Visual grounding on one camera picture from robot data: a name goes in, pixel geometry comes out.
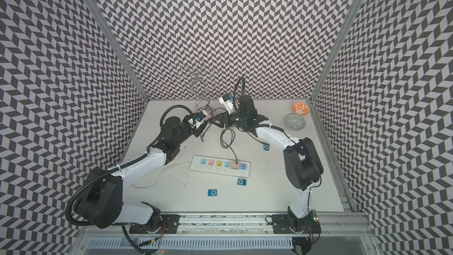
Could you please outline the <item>pink charger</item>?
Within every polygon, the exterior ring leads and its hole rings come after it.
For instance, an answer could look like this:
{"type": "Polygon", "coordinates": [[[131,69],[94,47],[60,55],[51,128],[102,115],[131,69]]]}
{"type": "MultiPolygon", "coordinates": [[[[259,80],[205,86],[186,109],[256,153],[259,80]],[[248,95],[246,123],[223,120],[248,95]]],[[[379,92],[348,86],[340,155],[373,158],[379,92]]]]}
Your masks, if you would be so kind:
{"type": "Polygon", "coordinates": [[[232,161],[231,162],[231,169],[232,170],[239,170],[239,161],[232,161]]]}

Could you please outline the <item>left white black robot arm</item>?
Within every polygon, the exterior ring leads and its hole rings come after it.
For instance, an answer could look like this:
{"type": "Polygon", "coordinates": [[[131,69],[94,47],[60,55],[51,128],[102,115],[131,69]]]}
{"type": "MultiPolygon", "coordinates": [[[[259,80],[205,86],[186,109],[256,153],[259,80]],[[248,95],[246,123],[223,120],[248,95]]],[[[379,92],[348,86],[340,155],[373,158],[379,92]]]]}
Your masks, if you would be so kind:
{"type": "Polygon", "coordinates": [[[125,192],[139,178],[169,164],[188,138],[203,133],[211,116],[205,109],[194,113],[184,105],[168,108],[160,118],[158,136],[143,155],[108,170],[95,167],[89,172],[66,205],[66,220],[72,225],[94,225],[99,229],[141,225],[149,233],[157,232],[162,225],[160,210],[146,202],[125,202],[125,192]]]}

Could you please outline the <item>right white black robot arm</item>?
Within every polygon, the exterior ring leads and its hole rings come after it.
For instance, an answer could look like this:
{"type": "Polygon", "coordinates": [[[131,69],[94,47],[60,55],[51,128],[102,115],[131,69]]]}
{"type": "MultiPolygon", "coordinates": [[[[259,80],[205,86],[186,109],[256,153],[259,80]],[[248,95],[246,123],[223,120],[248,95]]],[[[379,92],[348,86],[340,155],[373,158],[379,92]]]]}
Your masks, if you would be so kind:
{"type": "Polygon", "coordinates": [[[313,189],[322,184],[324,169],[313,141],[290,136],[258,114],[252,97],[245,94],[245,85],[244,77],[237,80],[232,94],[221,102],[227,112],[215,116],[212,123],[224,129],[236,127],[282,151],[286,176],[297,190],[288,207],[287,224],[294,233],[320,234],[319,218],[310,200],[313,189]]]}

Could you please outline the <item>white colourful power strip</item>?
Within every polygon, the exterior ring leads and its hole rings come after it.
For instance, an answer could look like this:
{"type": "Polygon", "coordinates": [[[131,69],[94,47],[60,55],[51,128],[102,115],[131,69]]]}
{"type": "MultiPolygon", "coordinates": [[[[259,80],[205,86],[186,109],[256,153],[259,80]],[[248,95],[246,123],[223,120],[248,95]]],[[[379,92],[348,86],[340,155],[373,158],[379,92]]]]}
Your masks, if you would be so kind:
{"type": "Polygon", "coordinates": [[[190,170],[238,178],[248,178],[250,176],[251,164],[249,162],[239,161],[239,170],[232,170],[232,161],[234,160],[195,155],[191,162],[190,170]]]}

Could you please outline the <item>blue mp3 player middle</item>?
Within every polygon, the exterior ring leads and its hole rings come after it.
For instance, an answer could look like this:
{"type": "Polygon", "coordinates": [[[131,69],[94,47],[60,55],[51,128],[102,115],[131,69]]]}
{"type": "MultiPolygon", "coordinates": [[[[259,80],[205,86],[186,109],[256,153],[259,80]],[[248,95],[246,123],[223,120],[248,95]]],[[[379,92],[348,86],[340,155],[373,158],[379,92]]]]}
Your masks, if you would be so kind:
{"type": "Polygon", "coordinates": [[[237,184],[238,185],[242,185],[242,186],[246,186],[247,181],[246,181],[246,179],[238,179],[237,184]]]}

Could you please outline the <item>green patterned bowl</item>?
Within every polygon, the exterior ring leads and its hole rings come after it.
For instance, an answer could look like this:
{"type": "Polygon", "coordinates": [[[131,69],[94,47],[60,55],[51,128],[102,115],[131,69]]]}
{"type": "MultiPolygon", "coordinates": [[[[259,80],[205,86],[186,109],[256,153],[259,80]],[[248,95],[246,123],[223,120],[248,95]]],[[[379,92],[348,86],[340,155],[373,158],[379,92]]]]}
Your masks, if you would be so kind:
{"type": "Polygon", "coordinates": [[[306,127],[306,120],[302,116],[292,113],[286,116],[285,124],[292,131],[300,131],[306,127]]]}

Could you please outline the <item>orange patterned bowl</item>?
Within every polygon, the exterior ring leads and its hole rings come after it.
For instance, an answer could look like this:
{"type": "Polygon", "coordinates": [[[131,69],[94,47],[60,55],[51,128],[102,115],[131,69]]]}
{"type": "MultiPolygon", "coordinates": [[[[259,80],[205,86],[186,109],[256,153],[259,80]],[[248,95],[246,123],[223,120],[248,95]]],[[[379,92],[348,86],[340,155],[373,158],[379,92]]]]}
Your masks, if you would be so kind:
{"type": "Polygon", "coordinates": [[[311,112],[310,106],[306,102],[294,102],[291,105],[291,109],[294,114],[300,116],[307,116],[311,112]]]}

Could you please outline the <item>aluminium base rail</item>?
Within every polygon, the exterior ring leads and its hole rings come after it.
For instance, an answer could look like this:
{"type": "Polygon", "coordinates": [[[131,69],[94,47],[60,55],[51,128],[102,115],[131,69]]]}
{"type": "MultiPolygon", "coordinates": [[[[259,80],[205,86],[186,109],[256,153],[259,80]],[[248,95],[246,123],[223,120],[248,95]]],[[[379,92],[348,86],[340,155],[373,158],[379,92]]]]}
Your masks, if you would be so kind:
{"type": "Polygon", "coordinates": [[[165,236],[373,236],[361,212],[317,212],[300,232],[292,229],[284,212],[162,213],[165,236]]]}

